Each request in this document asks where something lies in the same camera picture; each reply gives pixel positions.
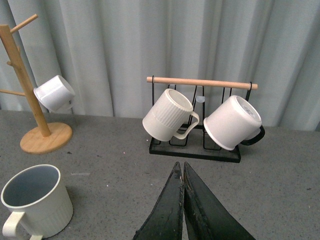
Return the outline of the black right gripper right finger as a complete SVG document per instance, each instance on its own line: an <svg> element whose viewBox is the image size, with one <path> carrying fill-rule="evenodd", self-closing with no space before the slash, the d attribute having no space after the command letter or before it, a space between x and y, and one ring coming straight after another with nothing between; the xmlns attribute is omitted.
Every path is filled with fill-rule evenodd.
<svg viewBox="0 0 320 240"><path fill-rule="evenodd" d="M184 214L190 240L253 240L188 162L183 167Z"/></svg>

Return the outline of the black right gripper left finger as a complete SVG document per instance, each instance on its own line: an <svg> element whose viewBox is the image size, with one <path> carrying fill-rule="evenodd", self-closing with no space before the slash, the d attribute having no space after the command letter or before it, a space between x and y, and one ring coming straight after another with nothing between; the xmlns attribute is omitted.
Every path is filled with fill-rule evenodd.
<svg viewBox="0 0 320 240"><path fill-rule="evenodd" d="M184 215L184 183L177 161L143 225L134 240L181 240Z"/></svg>

